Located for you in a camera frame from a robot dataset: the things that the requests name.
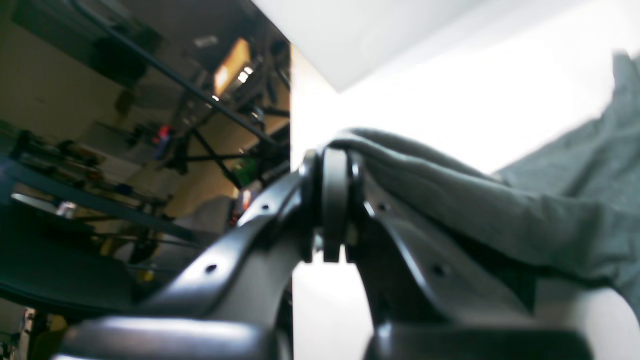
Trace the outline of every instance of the gray fabric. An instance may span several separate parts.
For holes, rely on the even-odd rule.
[[[610,281],[640,318],[640,76],[621,54],[614,77],[600,119],[501,170],[506,184],[373,129],[332,145],[363,154],[377,182],[425,217],[525,263]]]

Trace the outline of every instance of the gray cloth cover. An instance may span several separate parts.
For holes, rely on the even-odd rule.
[[[614,56],[614,77],[599,119],[498,176],[373,129],[345,131],[332,146],[362,154],[421,215],[524,263],[607,281],[640,318],[640,75],[628,55]]]

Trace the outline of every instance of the ceiling light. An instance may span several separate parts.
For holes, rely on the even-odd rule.
[[[238,75],[238,80],[240,80],[240,82],[243,84],[248,78],[249,78],[249,74],[247,74],[244,71],[240,72],[240,75]]]

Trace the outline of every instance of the small screw hole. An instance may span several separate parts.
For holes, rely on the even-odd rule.
[[[441,264],[433,265],[433,267],[431,267],[431,270],[439,277],[445,277],[449,275],[449,272],[451,272],[447,265]]]

